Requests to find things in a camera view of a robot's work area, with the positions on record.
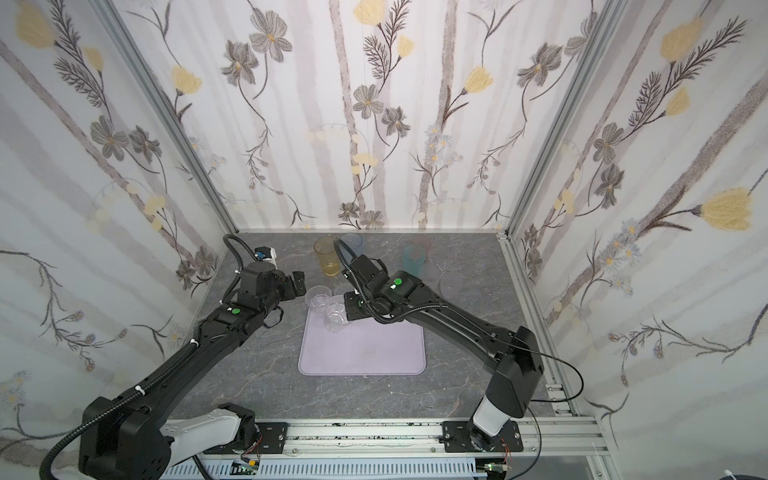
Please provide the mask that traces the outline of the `clear glass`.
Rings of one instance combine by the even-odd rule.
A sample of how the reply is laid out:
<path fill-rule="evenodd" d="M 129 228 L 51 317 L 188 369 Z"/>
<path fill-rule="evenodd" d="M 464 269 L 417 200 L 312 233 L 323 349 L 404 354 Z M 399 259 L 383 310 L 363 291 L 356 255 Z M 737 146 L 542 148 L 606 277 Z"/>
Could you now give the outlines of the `clear glass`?
<path fill-rule="evenodd" d="M 305 303 L 311 313 L 323 314 L 333 292 L 326 286 L 311 287 L 305 294 Z"/>
<path fill-rule="evenodd" d="M 355 293 L 355 288 L 350 284 L 344 284 L 334 289 L 333 300 L 343 301 L 347 293 Z"/>

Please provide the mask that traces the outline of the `clear glass tumbler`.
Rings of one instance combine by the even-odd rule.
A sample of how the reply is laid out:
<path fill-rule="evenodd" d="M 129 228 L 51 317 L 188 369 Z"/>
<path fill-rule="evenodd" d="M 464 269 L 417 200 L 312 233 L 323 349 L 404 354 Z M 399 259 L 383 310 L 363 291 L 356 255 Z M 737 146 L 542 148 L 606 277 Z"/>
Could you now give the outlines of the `clear glass tumbler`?
<path fill-rule="evenodd" d="M 346 328 L 348 319 L 343 302 L 331 302 L 326 306 L 324 326 L 331 333 L 338 333 Z"/>

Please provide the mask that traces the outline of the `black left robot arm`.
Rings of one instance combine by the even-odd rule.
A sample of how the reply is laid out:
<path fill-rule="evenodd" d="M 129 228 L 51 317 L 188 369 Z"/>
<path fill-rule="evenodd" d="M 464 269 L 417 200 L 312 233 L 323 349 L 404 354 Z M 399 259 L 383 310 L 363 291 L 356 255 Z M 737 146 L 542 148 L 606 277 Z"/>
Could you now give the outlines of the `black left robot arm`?
<path fill-rule="evenodd" d="M 241 347 L 281 303 L 304 296 L 305 275 L 286 274 L 269 262 L 240 269 L 220 305 L 195 327 L 188 343 L 113 400 L 99 397 L 81 424 L 59 440 L 39 467 L 54 476 L 55 459 L 78 441 L 78 469 L 95 479 L 158 479 L 170 466 L 220 446 L 256 448 L 263 435 L 252 410 L 225 403 L 187 427 L 190 437 L 168 426 L 169 415 L 205 375 Z"/>

